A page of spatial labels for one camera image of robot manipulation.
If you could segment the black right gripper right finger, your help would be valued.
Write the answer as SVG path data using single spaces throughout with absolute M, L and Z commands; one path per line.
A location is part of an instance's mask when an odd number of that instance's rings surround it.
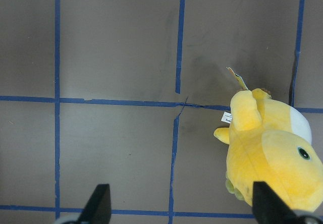
M 266 182 L 253 183 L 252 213 L 257 223 L 322 223 L 312 212 L 292 210 Z

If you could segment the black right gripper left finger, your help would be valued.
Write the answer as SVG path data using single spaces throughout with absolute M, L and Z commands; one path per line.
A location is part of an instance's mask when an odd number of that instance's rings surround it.
M 110 223 L 112 217 L 109 184 L 98 184 L 80 215 L 58 218 L 54 223 Z

